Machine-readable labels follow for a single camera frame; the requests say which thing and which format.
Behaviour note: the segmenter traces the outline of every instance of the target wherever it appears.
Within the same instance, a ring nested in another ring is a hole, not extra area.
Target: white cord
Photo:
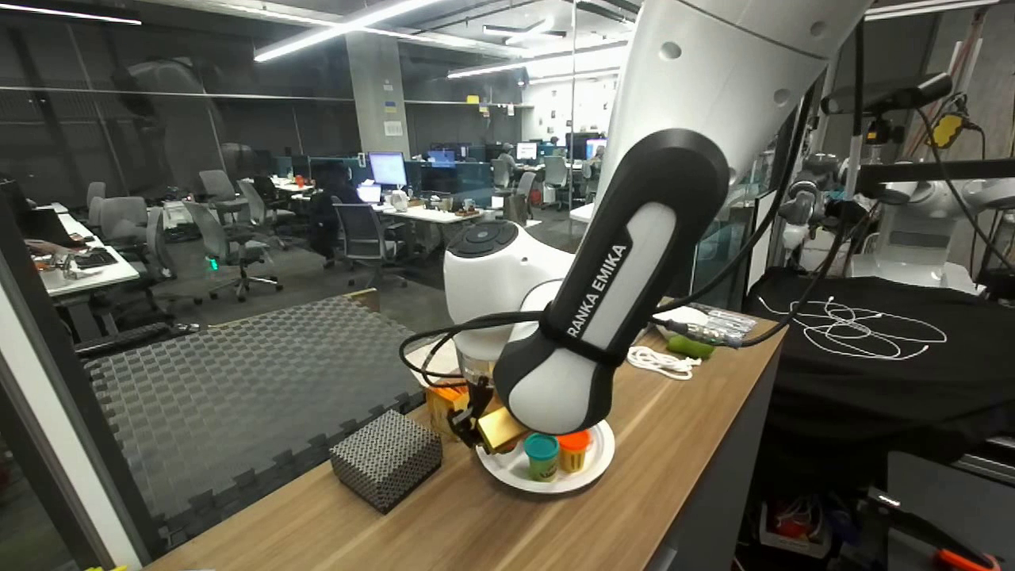
[[[629,349],[629,361],[633,369],[648,369],[648,371],[658,371],[658,374],[665,374],[665,379],[677,379],[677,380],[691,380],[696,364],[700,364],[700,358],[679,358],[679,355],[665,355],[665,353],[658,353],[658,349],[648,349],[648,346],[630,346]]]
[[[797,300],[790,300],[788,311],[776,311],[760,296],[757,300],[769,313],[790,313],[797,308]],[[914,361],[927,355],[931,346],[947,342],[947,332],[931,321],[876,311],[876,308],[851,308],[834,296],[829,296],[826,300],[805,300],[805,308],[821,308],[821,311],[797,311],[794,325],[800,328],[802,339],[817,353],[840,355],[840,358]],[[878,330],[878,325],[881,328],[904,325],[910,330],[927,330],[927,337],[900,337],[892,330]]]

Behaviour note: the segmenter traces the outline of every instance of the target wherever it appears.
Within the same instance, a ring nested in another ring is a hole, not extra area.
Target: orange object
[[[570,431],[570,434],[557,434],[557,464],[564,474],[578,474],[583,468],[583,453],[590,451],[592,434],[590,431]]]
[[[957,554],[957,552],[953,552],[953,550],[941,550],[941,552],[937,554],[937,565],[939,565],[941,571],[999,571],[997,561],[988,567],[988,565],[970,561],[970,560],[964,560],[964,554]]]
[[[471,407],[471,383],[440,383],[425,390],[428,417],[434,434],[458,441],[446,429],[446,417]]]

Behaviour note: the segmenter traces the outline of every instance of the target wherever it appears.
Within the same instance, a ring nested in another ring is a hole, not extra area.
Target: glass wall
[[[76,567],[13,451],[0,441],[0,561],[10,567]]]
[[[139,2],[142,24],[0,16],[0,175],[135,267],[131,285],[103,292],[40,284],[119,443],[104,451],[142,495],[151,554],[322,468],[378,411],[420,407],[394,346],[449,325],[440,262],[459,226],[402,216],[400,200],[433,218],[512,218],[578,250],[605,187],[633,11],[455,0],[273,63],[255,55],[305,33],[295,20],[169,2]],[[866,100],[939,71],[960,33],[969,16],[869,24]],[[977,75],[999,75],[1006,50],[982,55]],[[851,57],[848,45],[821,100],[848,100]],[[993,131],[999,103],[977,90],[969,103],[990,128],[990,155],[1003,155],[1011,132]],[[848,155],[848,110],[813,124],[809,148]],[[766,147],[700,241],[699,284],[753,238],[776,139]],[[104,226],[103,202],[125,198],[142,218]],[[374,206],[374,258],[344,221],[362,202]],[[248,273],[277,284],[261,288]],[[737,304],[742,273],[710,300]],[[378,313],[345,308],[362,288],[380,298]]]

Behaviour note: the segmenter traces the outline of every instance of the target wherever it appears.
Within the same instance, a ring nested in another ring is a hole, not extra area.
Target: cable
[[[458,325],[458,328],[437,328],[437,330],[422,330],[422,332],[411,332],[400,342],[400,358],[408,371],[416,371],[428,387],[433,379],[459,379],[458,374],[440,374],[440,371],[428,371],[433,358],[440,353],[440,346],[446,346],[449,337],[463,332],[463,330],[489,330],[489,328],[503,328],[503,325],[521,325],[521,321],[539,321],[544,311],[507,311],[507,313],[486,313],[486,318],[476,318],[476,321],[467,321],[467,325]],[[408,361],[408,346],[420,342],[420,339],[433,339],[433,337],[440,337],[433,353],[425,355],[422,364]]]
[[[814,279],[802,288],[800,304],[794,304],[790,313],[783,313],[775,328],[769,328],[766,332],[757,332],[757,337],[753,337],[753,339],[747,339],[747,342],[740,342],[740,346],[760,346],[760,342],[769,342],[772,337],[776,337],[781,330],[788,330],[788,328],[797,321],[800,308],[802,308],[802,304],[814,296],[814,288],[826,284],[826,277],[829,277],[829,271],[830,271],[830,262],[834,262],[836,248],[843,243],[843,238],[854,236],[855,229],[861,229],[861,218],[855,218],[854,226],[843,226],[840,232],[834,232],[834,241],[830,241],[830,248],[829,248],[829,254],[826,254]]]
[[[829,296],[817,304],[821,313],[797,313],[797,328],[802,330],[802,339],[813,342],[817,353],[840,355],[840,358],[864,358],[864,361],[910,361],[931,353],[931,346],[945,346],[947,332],[931,321],[892,313],[878,308],[851,308]],[[914,332],[885,332],[873,330],[876,325],[900,325],[906,330],[927,330],[922,337]]]
[[[988,131],[982,131],[980,124],[964,124],[964,128],[980,138],[980,162],[988,162],[988,152],[990,152],[990,147],[988,147]]]
[[[993,208],[993,218],[990,218],[990,241],[997,241],[997,229],[999,229],[999,218],[1003,218],[1003,208]],[[990,261],[990,250],[982,250],[982,261],[977,262],[977,236],[970,238],[970,262],[969,262],[969,271],[970,271],[970,277],[977,279],[982,271],[988,271],[988,261]]]
[[[922,122],[927,138],[934,138],[934,128],[931,128],[927,110],[918,107],[918,113],[920,113],[920,122]],[[990,236],[977,226],[975,208],[964,202],[964,198],[960,198],[957,187],[953,184],[947,166],[941,162],[941,152],[939,152],[937,147],[931,147],[931,155],[934,155],[934,162],[939,166],[941,181],[945,181],[947,195],[954,198],[960,216],[975,226],[977,238],[988,243],[988,254],[993,254],[997,261],[1003,261],[1003,267],[1006,267],[1010,273],[1015,273],[1015,267],[997,250],[997,243],[990,241]]]

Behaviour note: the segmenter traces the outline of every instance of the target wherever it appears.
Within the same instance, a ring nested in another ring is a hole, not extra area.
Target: ceiling light
[[[906,16],[927,16],[927,12],[953,12],[953,11],[975,11],[975,6],[997,6],[999,0],[922,0],[922,2],[892,2],[892,6],[873,6],[866,11],[866,23],[881,20],[906,20]]]
[[[122,20],[122,16],[104,16],[104,12],[47,11],[47,6],[23,6],[23,2],[0,2],[0,12],[31,12],[31,16],[55,16],[55,20],[85,20],[85,23],[142,24],[139,20]]]
[[[455,84],[455,79],[471,79],[471,75],[495,75],[495,73],[525,71],[525,67],[533,67],[533,63],[570,63],[573,57],[620,50],[620,48],[629,48],[629,40],[590,45],[590,48],[578,48],[578,50],[551,50],[551,55],[491,63],[491,67],[449,71],[446,79]]]
[[[491,34],[491,37],[512,37],[512,34],[546,34],[551,33],[556,24],[556,16],[546,16],[533,24],[521,24],[521,28],[512,28],[512,24],[482,24],[482,34]]]
[[[471,55],[491,55],[491,57],[528,57],[528,50],[521,50],[521,48],[489,45],[489,40],[459,37],[459,34],[434,34],[434,33],[407,34],[407,33],[391,33],[391,28],[364,28],[364,33],[369,34],[398,37],[398,40],[407,40],[407,45],[445,48],[445,50],[471,50]]]
[[[295,23],[295,24],[332,24],[328,20],[313,20],[305,11],[288,11],[288,6],[277,6],[277,2],[225,2],[225,11],[231,12],[250,12],[261,20],[273,20],[273,23]]]
[[[615,79],[620,67],[602,71],[583,71],[583,73],[560,73],[560,75],[533,75],[530,85],[560,85],[560,84],[596,84],[596,79]]]
[[[299,34],[299,37],[271,45],[271,48],[258,50],[255,61],[258,61],[258,63],[280,61],[280,57],[288,57],[288,55],[295,55],[295,50],[305,50],[305,48],[313,48],[313,45],[325,45],[325,40],[332,40],[332,37],[349,34],[349,33],[371,28],[371,24],[378,24],[378,23],[386,23],[386,20],[398,20],[398,16],[407,16],[407,12],[416,12],[416,11],[433,6],[433,2],[440,2],[440,0],[402,0],[402,2],[391,2],[391,6],[374,11],[374,12],[364,12],[364,16],[357,16],[357,20],[349,20],[349,23],[338,23],[338,24],[328,24],[328,28],[313,28],[313,33],[305,33],[305,34]]]

